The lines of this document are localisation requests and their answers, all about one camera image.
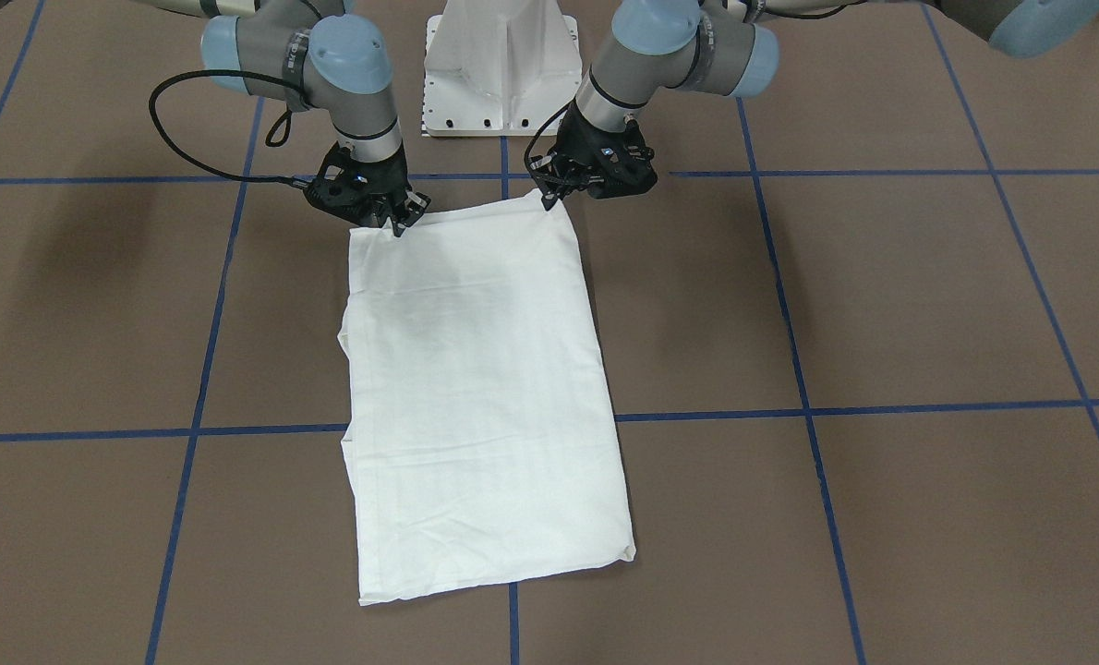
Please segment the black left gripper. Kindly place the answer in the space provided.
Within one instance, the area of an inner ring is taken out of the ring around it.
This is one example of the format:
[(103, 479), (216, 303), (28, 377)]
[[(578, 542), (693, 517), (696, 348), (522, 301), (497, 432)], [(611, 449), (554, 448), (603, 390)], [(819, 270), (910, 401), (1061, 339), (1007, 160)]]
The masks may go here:
[(655, 152), (647, 147), (634, 117), (625, 117), (623, 130), (609, 132), (593, 128), (576, 106), (563, 106), (539, 128), (529, 147), (536, 146), (554, 119), (562, 121), (553, 147), (545, 155), (529, 156), (529, 176), (540, 189), (545, 211), (574, 192), (606, 200), (647, 193), (657, 184)]

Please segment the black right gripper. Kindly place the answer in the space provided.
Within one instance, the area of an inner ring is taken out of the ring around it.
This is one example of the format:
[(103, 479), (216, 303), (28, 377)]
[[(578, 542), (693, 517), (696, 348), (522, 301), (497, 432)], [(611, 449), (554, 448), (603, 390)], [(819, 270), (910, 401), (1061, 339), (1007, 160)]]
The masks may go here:
[(356, 228), (390, 228), (395, 239), (428, 213), (431, 198), (409, 182), (406, 148), (377, 163), (367, 163), (335, 143), (326, 152), (317, 177), (306, 186), (306, 201)]

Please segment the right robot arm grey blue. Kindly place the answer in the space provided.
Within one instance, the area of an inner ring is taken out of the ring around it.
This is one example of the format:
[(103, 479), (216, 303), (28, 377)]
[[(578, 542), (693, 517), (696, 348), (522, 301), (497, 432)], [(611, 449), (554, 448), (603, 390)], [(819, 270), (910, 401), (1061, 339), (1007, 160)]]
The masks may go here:
[(151, 121), (165, 143), (171, 138), (158, 115), (158, 98), (191, 79), (284, 102), (284, 117), (265, 138), (270, 147), (284, 146), (296, 113), (321, 109), (337, 138), (317, 175), (276, 175), (271, 182), (301, 190), (309, 206), (356, 228), (389, 228), (395, 236), (426, 214), (428, 195), (417, 192), (407, 176), (382, 33), (354, 3), (160, 1), (157, 7), (206, 18), (203, 69), (162, 81), (149, 95)]

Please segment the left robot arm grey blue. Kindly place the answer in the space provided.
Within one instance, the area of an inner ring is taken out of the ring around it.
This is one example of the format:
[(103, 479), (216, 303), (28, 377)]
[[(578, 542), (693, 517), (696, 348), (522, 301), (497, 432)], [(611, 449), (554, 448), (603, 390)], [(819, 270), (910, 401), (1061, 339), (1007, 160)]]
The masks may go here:
[(557, 113), (557, 135), (523, 163), (541, 206), (571, 193), (610, 200), (650, 192), (656, 154), (641, 117), (664, 90), (752, 100), (773, 84), (782, 60), (777, 24), (817, 22), (850, 12), (853, 1), (622, 1)]

